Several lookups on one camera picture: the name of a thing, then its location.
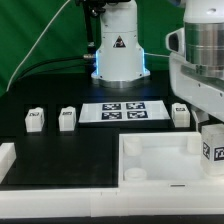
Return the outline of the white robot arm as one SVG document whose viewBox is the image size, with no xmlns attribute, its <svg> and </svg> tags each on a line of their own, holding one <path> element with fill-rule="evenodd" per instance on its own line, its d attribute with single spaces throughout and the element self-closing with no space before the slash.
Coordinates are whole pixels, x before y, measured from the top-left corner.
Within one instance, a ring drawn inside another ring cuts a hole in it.
<svg viewBox="0 0 224 224">
<path fill-rule="evenodd" d="M 168 0 L 185 9 L 183 27 L 166 35 L 173 93 L 190 103 L 194 116 L 224 122 L 224 0 Z M 150 76 L 138 43 L 135 0 L 75 0 L 87 18 L 101 22 L 92 80 L 126 88 Z"/>
</svg>

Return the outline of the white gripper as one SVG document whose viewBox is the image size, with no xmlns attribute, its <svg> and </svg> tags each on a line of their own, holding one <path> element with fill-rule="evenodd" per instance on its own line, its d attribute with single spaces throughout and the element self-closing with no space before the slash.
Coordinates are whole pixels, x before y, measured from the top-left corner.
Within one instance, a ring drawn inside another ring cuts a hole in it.
<svg viewBox="0 0 224 224">
<path fill-rule="evenodd" d="M 209 123 L 209 115 L 224 122 L 224 46 L 186 47 L 185 29 L 166 36 L 169 76 L 173 93 L 191 104 L 198 132 Z"/>
</svg>

